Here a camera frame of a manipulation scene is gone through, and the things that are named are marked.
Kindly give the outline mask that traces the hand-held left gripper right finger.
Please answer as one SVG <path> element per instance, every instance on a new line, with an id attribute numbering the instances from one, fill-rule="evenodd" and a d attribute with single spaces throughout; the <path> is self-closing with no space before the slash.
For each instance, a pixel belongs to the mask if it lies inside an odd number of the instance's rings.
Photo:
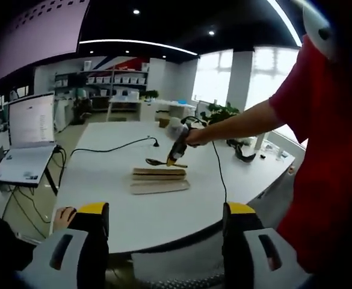
<path id="1" fill-rule="evenodd" d="M 240 203 L 223 205 L 223 260 L 226 288 L 300 288 L 310 278 L 294 248 Z"/>

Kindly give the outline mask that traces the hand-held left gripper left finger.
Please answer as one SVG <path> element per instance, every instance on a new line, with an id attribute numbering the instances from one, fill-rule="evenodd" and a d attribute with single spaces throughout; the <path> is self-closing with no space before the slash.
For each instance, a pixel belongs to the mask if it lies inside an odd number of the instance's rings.
<path id="1" fill-rule="evenodd" d="M 25 288 L 103 288 L 108 263 L 109 203 L 86 204 L 65 229 L 33 251 L 22 270 Z"/>

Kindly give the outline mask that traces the person's right hand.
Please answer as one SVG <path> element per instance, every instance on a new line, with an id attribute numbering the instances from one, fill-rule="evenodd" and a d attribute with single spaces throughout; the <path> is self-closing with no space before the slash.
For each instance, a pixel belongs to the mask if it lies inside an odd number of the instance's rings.
<path id="1" fill-rule="evenodd" d="M 191 129 L 185 137 L 185 143 L 191 147 L 203 146 L 212 140 L 213 138 L 207 128 Z"/>

